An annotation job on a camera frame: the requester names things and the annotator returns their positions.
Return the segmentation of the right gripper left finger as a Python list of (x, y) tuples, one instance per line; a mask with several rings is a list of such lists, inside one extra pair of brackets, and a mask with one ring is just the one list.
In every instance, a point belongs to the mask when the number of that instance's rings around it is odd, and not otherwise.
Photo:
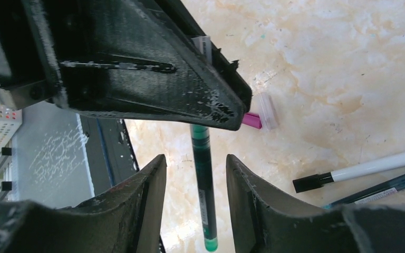
[(158, 252), (166, 158), (76, 207), (0, 202), (0, 252)]

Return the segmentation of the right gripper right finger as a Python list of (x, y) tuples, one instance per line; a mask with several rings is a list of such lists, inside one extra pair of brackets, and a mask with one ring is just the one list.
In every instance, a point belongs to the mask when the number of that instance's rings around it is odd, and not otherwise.
[(226, 158), (236, 252), (405, 252), (405, 205), (323, 209)]

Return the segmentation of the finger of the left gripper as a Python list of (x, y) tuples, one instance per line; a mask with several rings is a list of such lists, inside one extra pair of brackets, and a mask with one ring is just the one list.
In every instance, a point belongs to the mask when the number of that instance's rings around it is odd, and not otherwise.
[[(186, 9), (180, 0), (154, 0), (165, 14), (180, 28), (187, 36), (204, 36), (206, 33), (202, 30), (193, 16)], [(221, 52), (212, 44), (213, 67), (227, 82), (229, 87), (235, 92), (243, 103), (246, 112), (250, 111), (252, 103), (252, 89), (246, 81), (237, 72), (238, 61), (229, 62)]]
[(31, 29), (59, 107), (95, 118), (236, 131), (240, 98), (154, 1), (32, 1)]

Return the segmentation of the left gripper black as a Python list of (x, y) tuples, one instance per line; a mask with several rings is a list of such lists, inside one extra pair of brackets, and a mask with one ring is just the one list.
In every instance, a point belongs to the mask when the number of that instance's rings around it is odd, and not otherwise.
[(31, 29), (32, 1), (0, 1), (0, 101), (20, 110), (45, 101), (59, 107), (44, 71), (46, 56)]

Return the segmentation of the magenta marker cap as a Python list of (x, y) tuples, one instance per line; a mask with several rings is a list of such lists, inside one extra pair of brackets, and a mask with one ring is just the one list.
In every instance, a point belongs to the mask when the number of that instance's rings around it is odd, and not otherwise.
[(255, 113), (245, 113), (242, 124), (256, 129), (261, 129), (263, 127), (260, 116)]

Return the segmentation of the clear pen cap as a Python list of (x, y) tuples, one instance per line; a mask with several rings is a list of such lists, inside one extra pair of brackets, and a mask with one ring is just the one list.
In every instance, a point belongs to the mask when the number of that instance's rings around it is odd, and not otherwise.
[(257, 101), (262, 127), (267, 131), (276, 129), (278, 127), (278, 119), (271, 96), (266, 92), (259, 93)]

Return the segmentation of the green gel pen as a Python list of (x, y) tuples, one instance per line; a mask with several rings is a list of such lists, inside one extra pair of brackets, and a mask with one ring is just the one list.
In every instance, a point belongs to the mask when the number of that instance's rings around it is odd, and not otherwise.
[(208, 252), (214, 252), (218, 248), (218, 239), (209, 129), (192, 124), (190, 133), (204, 244)]

